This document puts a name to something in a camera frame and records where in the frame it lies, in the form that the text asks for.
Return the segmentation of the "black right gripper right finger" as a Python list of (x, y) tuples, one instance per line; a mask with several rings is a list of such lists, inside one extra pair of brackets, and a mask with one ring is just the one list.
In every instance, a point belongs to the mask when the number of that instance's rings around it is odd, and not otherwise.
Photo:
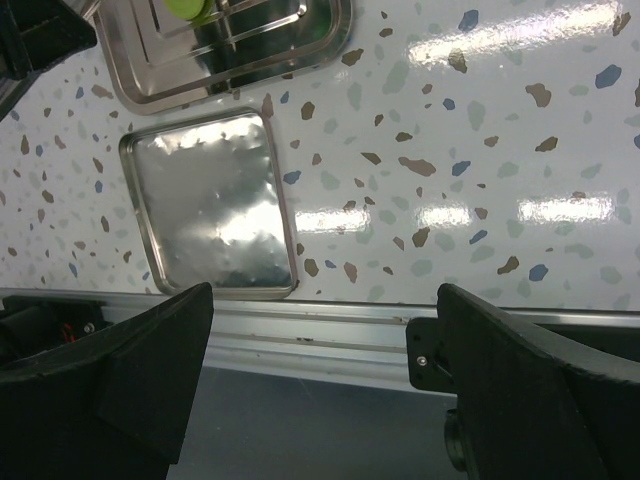
[(639, 364), (438, 289), (471, 479), (636, 479)]

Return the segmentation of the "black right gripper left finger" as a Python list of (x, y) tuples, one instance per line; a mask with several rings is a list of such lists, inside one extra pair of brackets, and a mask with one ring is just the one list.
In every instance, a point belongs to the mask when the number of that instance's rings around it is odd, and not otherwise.
[(5, 479), (163, 479), (179, 460), (214, 316), (197, 284), (1, 365)]

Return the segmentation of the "steel slotted tongs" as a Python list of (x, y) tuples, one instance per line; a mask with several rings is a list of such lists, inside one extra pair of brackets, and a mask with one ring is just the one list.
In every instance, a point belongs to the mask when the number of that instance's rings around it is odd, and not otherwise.
[(216, 28), (219, 35), (227, 41), (227, 45), (233, 54), (237, 53), (237, 45), (233, 40), (234, 31), (232, 27), (232, 16), (235, 8), (239, 4), (237, 0), (215, 0), (214, 6), (216, 10)]

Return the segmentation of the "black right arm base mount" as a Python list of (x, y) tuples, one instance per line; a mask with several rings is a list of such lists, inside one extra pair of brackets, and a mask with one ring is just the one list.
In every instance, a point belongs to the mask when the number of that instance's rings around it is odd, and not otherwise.
[[(599, 351), (639, 360), (637, 312), (516, 309), (510, 313)], [(454, 394), (445, 352), (445, 321), (435, 315), (415, 317), (405, 333), (411, 385), (417, 390)]]

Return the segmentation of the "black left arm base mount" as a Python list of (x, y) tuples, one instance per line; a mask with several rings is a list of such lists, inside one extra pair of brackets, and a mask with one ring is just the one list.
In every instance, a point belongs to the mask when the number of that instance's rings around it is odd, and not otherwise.
[(93, 300), (12, 295), (1, 300), (1, 365), (74, 343), (111, 326)]

